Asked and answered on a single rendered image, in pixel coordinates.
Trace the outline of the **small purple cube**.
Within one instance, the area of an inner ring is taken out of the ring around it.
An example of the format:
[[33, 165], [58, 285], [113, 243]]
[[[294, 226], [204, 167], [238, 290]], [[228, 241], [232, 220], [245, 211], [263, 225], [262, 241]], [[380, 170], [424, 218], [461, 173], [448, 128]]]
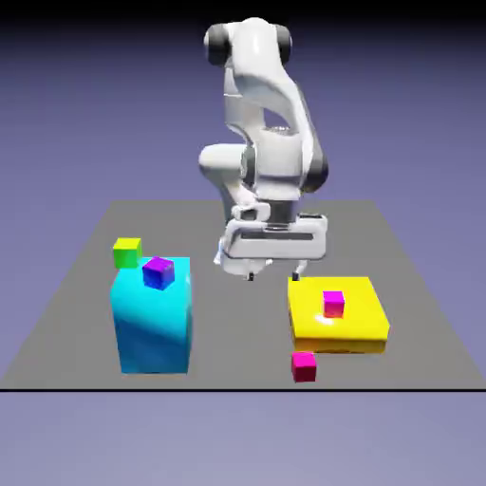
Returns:
[[154, 290], [165, 290], [175, 281], [173, 260], [154, 256], [142, 266], [143, 283]]

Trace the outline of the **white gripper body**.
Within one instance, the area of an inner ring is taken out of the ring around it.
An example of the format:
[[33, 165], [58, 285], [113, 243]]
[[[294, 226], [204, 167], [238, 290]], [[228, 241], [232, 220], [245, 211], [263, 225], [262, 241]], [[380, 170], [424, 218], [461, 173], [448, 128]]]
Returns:
[[327, 218], [299, 215], [284, 225], [232, 219], [223, 241], [233, 259], [319, 260], [326, 254]]

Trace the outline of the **large yellow box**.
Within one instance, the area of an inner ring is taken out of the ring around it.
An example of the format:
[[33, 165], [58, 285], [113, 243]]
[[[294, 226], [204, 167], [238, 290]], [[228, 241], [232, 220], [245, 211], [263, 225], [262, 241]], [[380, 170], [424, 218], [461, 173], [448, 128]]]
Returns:
[[[340, 292], [340, 316], [325, 315], [325, 294]], [[288, 282], [294, 349], [314, 353], [381, 354], [390, 325], [366, 276], [307, 276]]]

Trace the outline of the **small green cube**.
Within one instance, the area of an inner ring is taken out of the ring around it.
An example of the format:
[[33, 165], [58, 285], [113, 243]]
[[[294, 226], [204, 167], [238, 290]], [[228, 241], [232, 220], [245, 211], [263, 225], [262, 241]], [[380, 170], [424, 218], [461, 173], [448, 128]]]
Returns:
[[117, 270], [134, 269], [142, 258], [140, 237], [118, 237], [113, 246], [114, 266]]

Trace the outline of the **small magenta cube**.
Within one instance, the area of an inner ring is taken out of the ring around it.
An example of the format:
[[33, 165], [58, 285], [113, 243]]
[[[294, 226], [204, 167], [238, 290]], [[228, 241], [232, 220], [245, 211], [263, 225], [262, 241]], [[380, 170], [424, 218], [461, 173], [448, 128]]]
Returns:
[[323, 315], [328, 319], [342, 318], [346, 299], [340, 290], [323, 291]]
[[291, 373], [296, 383], [312, 383], [316, 380], [317, 363], [312, 352], [293, 352]]

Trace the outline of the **large cyan box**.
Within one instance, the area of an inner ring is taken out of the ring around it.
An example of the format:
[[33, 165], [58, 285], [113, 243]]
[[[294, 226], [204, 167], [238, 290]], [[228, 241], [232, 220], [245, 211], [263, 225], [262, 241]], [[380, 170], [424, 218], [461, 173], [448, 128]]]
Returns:
[[121, 372], [185, 374], [193, 337], [191, 260], [172, 259], [175, 281], [164, 290], [144, 284], [148, 261], [119, 270], [110, 291]]

